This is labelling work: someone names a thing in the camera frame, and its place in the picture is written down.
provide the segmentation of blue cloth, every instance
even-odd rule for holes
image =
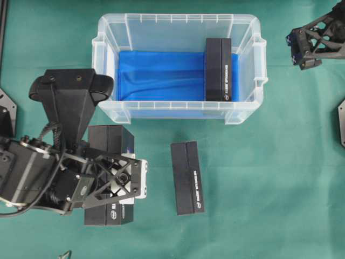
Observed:
[[[204,52],[121,51],[118,100],[205,100]]]

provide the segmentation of small black box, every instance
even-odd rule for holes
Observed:
[[[121,125],[88,127],[88,142],[91,148],[110,153],[134,153],[134,136]],[[103,176],[103,180],[107,181],[106,174]],[[111,226],[132,222],[133,207],[131,204],[114,203],[85,209],[84,225]]]
[[[206,101],[231,101],[231,39],[207,38]]]
[[[171,144],[177,214],[204,212],[197,142]]]

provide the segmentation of black cable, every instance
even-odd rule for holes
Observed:
[[[58,173],[58,170],[60,168],[60,165],[63,161],[64,155],[66,153],[66,142],[64,139],[64,136],[61,136],[62,140],[61,140],[61,144],[62,144],[62,149],[60,152],[60,157],[59,160],[57,161],[57,164],[49,178],[49,180],[47,181],[47,183],[45,184],[44,188],[41,190],[41,192],[38,194],[38,196],[36,196],[36,198],[26,207],[24,207],[21,210],[18,210],[17,212],[13,212],[13,213],[5,213],[5,214],[0,214],[0,217],[14,217],[14,216],[19,216],[24,214],[25,212],[27,212],[29,209],[31,209],[33,206],[35,206],[35,204],[42,198],[42,196],[45,194],[45,192],[48,190],[49,186],[52,184],[56,174]]]
[[[48,132],[53,131],[53,142],[54,146],[57,150],[60,150],[61,143],[60,143],[60,136],[61,136],[61,124],[58,122],[50,122],[48,123],[43,130],[41,131],[41,134],[37,138],[38,141],[42,141],[43,137],[48,134]]]

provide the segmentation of green table surface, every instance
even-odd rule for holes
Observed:
[[[10,0],[1,87],[18,104],[17,137],[47,123],[28,90],[46,69],[91,67],[91,39],[106,13],[250,13],[267,40],[265,100],[239,126],[222,120],[133,120],[148,196],[121,227],[84,227],[41,210],[0,220],[1,258],[345,258],[345,150],[338,104],[345,61],[300,71],[285,36],[336,0]],[[97,108],[91,125],[112,124]],[[206,212],[177,216],[170,144],[198,141]],[[2,211],[8,209],[1,205]]]

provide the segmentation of clear plastic bin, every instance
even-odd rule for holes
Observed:
[[[116,100],[121,50],[201,52],[210,37],[232,39],[232,52],[239,55],[239,102]],[[226,125],[241,124],[263,103],[268,81],[266,41],[252,15],[107,14],[92,40],[92,68],[114,78],[113,95],[99,106],[118,124],[130,124],[131,118],[224,119]]]

